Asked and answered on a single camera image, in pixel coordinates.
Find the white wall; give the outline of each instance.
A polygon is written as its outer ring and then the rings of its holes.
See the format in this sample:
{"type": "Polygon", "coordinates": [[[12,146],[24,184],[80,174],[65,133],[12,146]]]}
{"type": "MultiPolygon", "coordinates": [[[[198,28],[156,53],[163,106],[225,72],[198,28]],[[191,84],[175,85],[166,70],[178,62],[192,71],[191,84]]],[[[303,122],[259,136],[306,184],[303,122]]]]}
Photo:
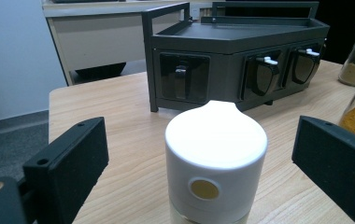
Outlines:
{"type": "Polygon", "coordinates": [[[66,86],[40,0],[0,0],[0,119],[49,109],[66,86]]]}

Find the white cap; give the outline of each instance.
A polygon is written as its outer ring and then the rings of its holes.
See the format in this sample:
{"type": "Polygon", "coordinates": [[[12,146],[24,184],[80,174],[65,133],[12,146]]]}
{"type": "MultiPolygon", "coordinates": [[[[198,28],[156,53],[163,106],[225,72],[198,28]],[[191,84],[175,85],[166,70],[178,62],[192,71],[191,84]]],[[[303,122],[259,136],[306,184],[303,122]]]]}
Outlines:
{"type": "Polygon", "coordinates": [[[210,101],[166,127],[171,204],[198,223],[234,223],[249,214],[267,137],[234,103],[210,101]]]}

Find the desk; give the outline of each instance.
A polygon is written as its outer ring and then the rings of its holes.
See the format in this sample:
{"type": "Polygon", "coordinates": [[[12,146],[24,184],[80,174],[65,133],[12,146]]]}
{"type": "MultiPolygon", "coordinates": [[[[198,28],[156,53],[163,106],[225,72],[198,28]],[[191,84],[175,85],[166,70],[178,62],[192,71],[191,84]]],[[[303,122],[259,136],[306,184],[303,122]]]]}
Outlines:
{"type": "MultiPolygon", "coordinates": [[[[43,0],[43,12],[67,84],[74,85],[71,72],[114,63],[145,59],[141,12],[185,1],[128,0],[54,4],[43,0]]],[[[191,11],[211,8],[211,0],[190,0],[191,11]]],[[[172,13],[155,19],[154,32],[178,22],[172,13]]]]}
{"type": "MultiPolygon", "coordinates": [[[[322,61],[308,89],[244,111],[269,146],[248,223],[353,223],[291,161],[300,115],[338,122],[355,88],[341,64],[322,61]]],[[[50,94],[50,141],[74,124],[105,117],[110,162],[75,223],[169,223],[164,131],[180,111],[150,112],[146,73],[66,87],[50,94]]]]}

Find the white jar lid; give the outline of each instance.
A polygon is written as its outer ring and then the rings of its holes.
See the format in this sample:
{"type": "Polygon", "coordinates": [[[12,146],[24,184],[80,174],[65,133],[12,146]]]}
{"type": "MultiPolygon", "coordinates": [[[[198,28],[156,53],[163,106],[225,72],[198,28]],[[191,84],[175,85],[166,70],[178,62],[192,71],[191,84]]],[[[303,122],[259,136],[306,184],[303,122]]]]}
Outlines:
{"type": "Polygon", "coordinates": [[[209,101],[173,118],[165,140],[181,159],[195,165],[234,169],[258,160],[267,148],[263,128],[234,103],[209,101]]]}

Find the light wood tabletop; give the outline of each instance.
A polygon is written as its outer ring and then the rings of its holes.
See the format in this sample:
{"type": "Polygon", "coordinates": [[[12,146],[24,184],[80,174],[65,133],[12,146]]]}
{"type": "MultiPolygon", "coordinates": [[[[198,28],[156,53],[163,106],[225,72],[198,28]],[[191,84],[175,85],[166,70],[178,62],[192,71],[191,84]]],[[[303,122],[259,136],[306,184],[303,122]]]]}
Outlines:
{"type": "MultiPolygon", "coordinates": [[[[337,80],[342,65],[321,61],[308,89],[244,111],[268,137],[248,223],[353,223],[291,161],[301,115],[337,123],[354,87],[337,80]]],[[[169,223],[164,131],[181,111],[150,112],[146,73],[50,93],[50,142],[85,119],[104,117],[109,164],[75,223],[169,223]]]]}

